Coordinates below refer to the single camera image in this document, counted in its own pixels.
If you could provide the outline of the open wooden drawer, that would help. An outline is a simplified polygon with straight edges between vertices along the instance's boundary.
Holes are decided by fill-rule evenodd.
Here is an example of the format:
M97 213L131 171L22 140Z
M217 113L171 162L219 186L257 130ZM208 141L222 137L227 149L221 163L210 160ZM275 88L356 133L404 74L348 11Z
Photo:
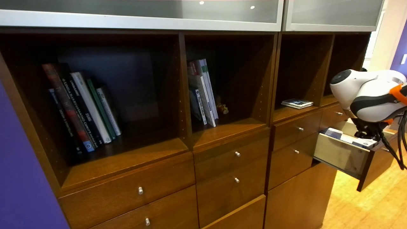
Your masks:
M351 119L331 127L354 136L357 128ZM321 133L318 134L314 159L336 168L359 180L357 191L363 191L394 161L394 157L382 142L372 149L364 149Z

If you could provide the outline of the small wooden drawer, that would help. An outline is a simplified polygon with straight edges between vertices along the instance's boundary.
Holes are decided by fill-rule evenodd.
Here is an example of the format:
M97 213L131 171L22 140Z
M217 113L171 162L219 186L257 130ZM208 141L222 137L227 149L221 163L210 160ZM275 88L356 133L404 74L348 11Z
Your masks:
M342 116L338 116L335 112L343 113ZM320 122L319 130L330 128L335 126L337 123L348 120L348 116L342 109L340 104L327 106L322 109L322 117Z

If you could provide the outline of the wide wooden drawer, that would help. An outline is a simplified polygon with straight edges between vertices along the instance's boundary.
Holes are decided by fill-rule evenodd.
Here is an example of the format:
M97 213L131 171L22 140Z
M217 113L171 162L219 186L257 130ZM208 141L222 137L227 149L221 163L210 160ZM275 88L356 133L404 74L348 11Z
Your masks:
M145 218L150 219L150 226L145 225ZM90 229L199 229L195 185Z
M59 199L72 229L89 229L195 183L192 152L174 156ZM138 187L144 190L138 194Z

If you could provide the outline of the white and blue packet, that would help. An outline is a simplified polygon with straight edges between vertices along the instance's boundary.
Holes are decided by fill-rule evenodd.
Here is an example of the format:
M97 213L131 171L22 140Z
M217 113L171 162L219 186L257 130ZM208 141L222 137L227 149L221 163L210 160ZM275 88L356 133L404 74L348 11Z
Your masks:
M334 128L326 128L326 129L322 129L319 133L323 134L323 135L327 135L329 137L332 137L334 139L341 139L342 135L343 135L343 131L338 130L338 129L334 129Z
M361 138L356 138L354 136L349 136L342 134L340 136L340 140L344 142L348 142L352 145L356 145L358 147L364 148L364 149L372 149L374 146L378 144L377 141L372 140L372 139L361 139Z

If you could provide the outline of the stack of small booklets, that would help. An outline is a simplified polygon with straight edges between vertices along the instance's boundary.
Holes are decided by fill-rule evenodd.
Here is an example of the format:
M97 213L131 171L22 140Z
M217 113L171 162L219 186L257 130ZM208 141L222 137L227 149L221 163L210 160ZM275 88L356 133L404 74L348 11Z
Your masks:
M307 101L307 100L300 100L300 99L289 99L283 100L281 102L282 105L295 108L295 109L304 109L314 105L314 102Z

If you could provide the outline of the wooden cabinet door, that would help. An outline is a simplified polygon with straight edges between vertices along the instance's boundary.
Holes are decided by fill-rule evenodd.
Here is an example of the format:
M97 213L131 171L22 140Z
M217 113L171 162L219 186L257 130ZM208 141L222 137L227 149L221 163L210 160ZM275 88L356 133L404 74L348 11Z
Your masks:
M318 163L271 189L264 229L320 229L337 170Z
M261 195L201 229L263 229L265 207Z

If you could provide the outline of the narrow frosted glass door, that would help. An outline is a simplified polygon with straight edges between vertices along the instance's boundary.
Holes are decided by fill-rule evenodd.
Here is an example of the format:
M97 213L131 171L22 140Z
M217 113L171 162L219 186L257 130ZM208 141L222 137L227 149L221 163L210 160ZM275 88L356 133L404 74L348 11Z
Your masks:
M282 31L372 32L385 0L284 0Z

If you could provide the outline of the brown wooden cabinet unit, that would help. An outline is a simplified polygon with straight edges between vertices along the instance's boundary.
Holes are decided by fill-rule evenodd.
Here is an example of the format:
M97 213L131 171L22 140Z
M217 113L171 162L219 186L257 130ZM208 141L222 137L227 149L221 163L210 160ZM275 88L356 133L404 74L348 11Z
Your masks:
M282 23L280 31L0 26L0 79L62 210L60 198L110 178L339 104L329 81L362 69L370 35L282 31ZM215 127L192 111L187 65L198 59L207 61L215 104L229 110L217 112ZM76 155L48 93L47 63L106 86L122 135L93 152L79 139ZM289 99L314 105L281 104Z

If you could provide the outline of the row of books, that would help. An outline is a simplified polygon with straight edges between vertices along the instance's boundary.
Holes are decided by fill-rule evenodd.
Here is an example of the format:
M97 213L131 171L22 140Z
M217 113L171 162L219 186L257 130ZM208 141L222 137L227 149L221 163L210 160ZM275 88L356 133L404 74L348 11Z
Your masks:
M219 117L206 59L189 61L187 70L190 102L195 117L204 125L217 126Z

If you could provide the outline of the wide frosted glass door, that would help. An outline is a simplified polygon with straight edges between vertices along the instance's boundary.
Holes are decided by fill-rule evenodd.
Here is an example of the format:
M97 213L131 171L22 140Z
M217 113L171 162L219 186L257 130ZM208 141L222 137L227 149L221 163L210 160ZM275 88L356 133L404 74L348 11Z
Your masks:
M280 31L283 0L0 0L0 26Z

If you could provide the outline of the light grey book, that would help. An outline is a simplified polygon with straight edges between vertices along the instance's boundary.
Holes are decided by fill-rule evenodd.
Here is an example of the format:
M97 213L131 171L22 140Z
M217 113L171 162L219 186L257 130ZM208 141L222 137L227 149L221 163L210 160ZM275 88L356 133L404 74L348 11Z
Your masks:
M115 132L115 135L116 136L122 135L122 131L121 131L121 128L120 128L119 122L118 122L117 112L115 110L113 100L110 96L110 93L108 92L107 87L106 86L98 87L96 89L96 92L102 102L103 108L107 114L107 117Z

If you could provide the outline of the green book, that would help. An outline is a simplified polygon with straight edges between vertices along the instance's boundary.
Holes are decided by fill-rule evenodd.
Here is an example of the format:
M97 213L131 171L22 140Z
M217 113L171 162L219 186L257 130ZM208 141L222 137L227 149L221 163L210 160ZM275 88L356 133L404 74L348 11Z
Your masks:
M93 96L93 101L94 101L95 104L96 104L96 107L97 107L97 109L98 109L98 112L99 112L101 118L103 119L103 123L104 123L104 125L105 125L105 127L106 127L106 130L107 130L108 133L109 133L110 139L111 139L112 141L113 141L113 140L116 140L116 133L115 133L115 131L114 131L114 129L113 129L113 126L112 126L112 124L111 124L111 122L110 122L110 120L109 120L109 118L108 118L108 115L107 115L107 113L106 113L106 111L105 111L105 109L104 109L104 107L103 107L103 104L102 104L102 102L101 102L101 100L100 100L100 98L99 98L99 95L98 95L98 93L97 93L97 91L96 91L96 87L95 87L95 85L94 85L92 79L91 79L91 78L87 78L87 79L86 79L86 83L87 83L87 85L88 85L88 87L89 87L89 89L90 89L91 95Z

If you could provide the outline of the white book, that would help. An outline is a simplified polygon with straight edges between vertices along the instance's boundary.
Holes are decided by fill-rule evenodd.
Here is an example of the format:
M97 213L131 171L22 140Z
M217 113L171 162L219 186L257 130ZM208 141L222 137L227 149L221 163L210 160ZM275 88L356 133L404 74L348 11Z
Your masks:
M102 139L104 144L111 143L112 139L103 122L101 115L99 114L99 111L93 100L93 96L91 95L90 90L88 89L88 86L87 86L81 72L72 72L70 74L80 92L80 95L82 96L82 98L90 112L90 116L92 117L92 119L95 123L95 126L99 132L100 138Z

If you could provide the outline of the black book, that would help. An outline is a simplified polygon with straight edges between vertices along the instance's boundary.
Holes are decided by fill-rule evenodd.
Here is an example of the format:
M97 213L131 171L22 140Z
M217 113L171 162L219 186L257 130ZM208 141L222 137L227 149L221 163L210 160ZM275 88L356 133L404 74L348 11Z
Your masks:
M67 85L68 87L68 89L66 90L68 96L72 100L72 103L77 111L77 114L80 120L82 121L91 142L93 143L94 149L100 148L103 145L100 133L97 130L96 124L90 115L89 109L87 108L87 105L82 95L80 94L80 91L75 81L73 80L73 77L70 74L68 65L60 63L53 65L60 74L61 81L64 83L64 85Z

